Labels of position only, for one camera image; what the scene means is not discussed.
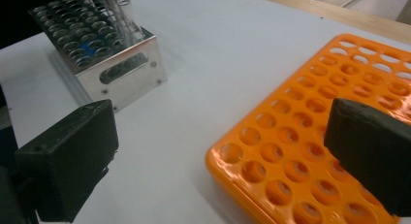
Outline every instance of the white table surface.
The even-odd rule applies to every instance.
[[[76,224],[251,223],[211,179],[206,151],[338,34],[411,50],[265,0],[132,2],[158,36],[169,80],[115,115],[119,151]],[[53,53],[43,33],[0,50],[20,146],[80,105]]]

